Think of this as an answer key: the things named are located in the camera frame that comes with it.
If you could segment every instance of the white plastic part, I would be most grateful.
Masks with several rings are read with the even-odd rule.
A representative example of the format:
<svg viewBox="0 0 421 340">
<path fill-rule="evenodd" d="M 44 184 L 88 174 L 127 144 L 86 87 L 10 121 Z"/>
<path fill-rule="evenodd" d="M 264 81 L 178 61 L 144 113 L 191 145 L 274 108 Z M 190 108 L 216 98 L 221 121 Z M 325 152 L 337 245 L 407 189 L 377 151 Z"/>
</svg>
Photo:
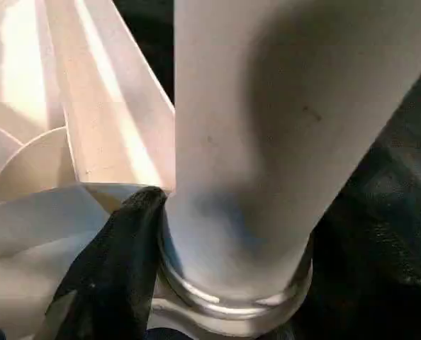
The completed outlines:
<svg viewBox="0 0 421 340">
<path fill-rule="evenodd" d="M 276 295 L 421 72 L 421 1 L 175 6 L 167 251 L 210 295 Z"/>
<path fill-rule="evenodd" d="M 46 5 L 78 180 L 172 189 L 174 110 L 113 3 Z"/>
<path fill-rule="evenodd" d="M 75 182 L 65 127 L 41 134 L 0 171 L 0 202 Z"/>
<path fill-rule="evenodd" d="M 43 0 L 0 0 L 0 129 L 21 143 L 64 125 Z"/>
</svg>

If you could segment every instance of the white pipe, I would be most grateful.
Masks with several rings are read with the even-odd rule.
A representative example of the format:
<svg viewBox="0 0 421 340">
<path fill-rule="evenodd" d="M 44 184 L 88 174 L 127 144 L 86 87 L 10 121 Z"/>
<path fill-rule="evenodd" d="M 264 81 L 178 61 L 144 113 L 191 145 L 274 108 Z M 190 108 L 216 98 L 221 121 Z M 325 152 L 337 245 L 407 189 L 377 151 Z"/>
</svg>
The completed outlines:
<svg viewBox="0 0 421 340">
<path fill-rule="evenodd" d="M 421 72 L 421 1 L 176 0 L 166 250 L 195 287 L 281 292 Z"/>
</svg>

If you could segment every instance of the white plastic pipe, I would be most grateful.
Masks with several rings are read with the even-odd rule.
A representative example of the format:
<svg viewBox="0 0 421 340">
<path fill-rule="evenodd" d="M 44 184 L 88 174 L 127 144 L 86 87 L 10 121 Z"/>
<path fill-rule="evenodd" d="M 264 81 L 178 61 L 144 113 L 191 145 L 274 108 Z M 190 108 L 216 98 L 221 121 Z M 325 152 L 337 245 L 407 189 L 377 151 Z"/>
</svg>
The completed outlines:
<svg viewBox="0 0 421 340">
<path fill-rule="evenodd" d="M 275 295 L 421 72 L 421 1 L 175 5 L 167 253 L 211 295 Z"/>
</svg>

